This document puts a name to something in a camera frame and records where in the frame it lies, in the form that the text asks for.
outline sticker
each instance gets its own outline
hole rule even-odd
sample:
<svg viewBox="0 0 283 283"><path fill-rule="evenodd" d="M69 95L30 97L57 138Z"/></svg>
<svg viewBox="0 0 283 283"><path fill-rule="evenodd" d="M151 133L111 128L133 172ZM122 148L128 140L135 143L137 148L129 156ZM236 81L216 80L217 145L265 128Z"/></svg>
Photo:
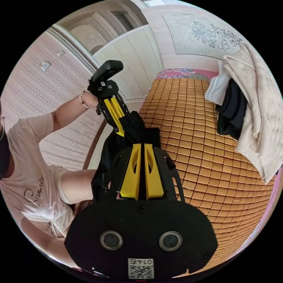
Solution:
<svg viewBox="0 0 283 283"><path fill-rule="evenodd" d="M128 259L129 279L154 279L153 259Z"/></svg>

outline qr code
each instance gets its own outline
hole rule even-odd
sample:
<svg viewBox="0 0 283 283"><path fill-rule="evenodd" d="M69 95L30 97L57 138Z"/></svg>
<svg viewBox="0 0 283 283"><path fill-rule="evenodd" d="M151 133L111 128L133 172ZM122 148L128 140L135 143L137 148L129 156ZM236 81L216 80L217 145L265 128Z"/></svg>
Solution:
<svg viewBox="0 0 283 283"><path fill-rule="evenodd" d="M129 265L129 279L154 279L154 266Z"/></svg>

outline yellow plastic part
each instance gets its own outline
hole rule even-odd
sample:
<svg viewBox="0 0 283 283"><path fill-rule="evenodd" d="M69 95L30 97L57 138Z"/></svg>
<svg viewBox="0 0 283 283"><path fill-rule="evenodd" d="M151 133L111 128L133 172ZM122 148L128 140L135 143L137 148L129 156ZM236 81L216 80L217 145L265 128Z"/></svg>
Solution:
<svg viewBox="0 0 283 283"><path fill-rule="evenodd" d="M120 191L120 195L123 198L134 198L135 200L138 200L139 178L141 172L141 148L141 144L133 145L129 165Z"/></svg>
<svg viewBox="0 0 283 283"><path fill-rule="evenodd" d="M152 144L144 145L144 163L147 200L150 198L161 198L164 195L164 191L155 161Z"/></svg>
<svg viewBox="0 0 283 283"><path fill-rule="evenodd" d="M124 117L124 113L116 99L116 97L112 97L111 100L105 99L104 100L106 107L108 108L112 118L114 119L119 131L117 132L118 135L124 136L123 127L119 121L119 118Z"/></svg>

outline pile of clothes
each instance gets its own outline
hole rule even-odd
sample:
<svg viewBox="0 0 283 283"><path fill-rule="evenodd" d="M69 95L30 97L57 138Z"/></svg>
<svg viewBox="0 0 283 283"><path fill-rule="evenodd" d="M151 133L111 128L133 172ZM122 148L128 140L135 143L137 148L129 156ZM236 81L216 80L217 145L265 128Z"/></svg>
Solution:
<svg viewBox="0 0 283 283"><path fill-rule="evenodd" d="M283 98L258 52L243 44L224 56L205 99L216 104L218 134L238 141L236 150L267 184L283 165Z"/></svg>

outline bamboo mat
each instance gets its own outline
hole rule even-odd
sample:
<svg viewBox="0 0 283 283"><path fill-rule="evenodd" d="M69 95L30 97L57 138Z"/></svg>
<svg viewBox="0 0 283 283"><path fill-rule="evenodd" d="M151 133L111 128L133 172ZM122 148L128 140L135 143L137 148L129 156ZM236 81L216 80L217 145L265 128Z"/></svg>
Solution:
<svg viewBox="0 0 283 283"><path fill-rule="evenodd" d="M175 161L187 203L211 221L218 249L201 271L225 262L250 236L265 212L274 178L264 185L256 168L217 134L215 105L204 99L208 81L158 79L140 115L159 127L162 149Z"/></svg>

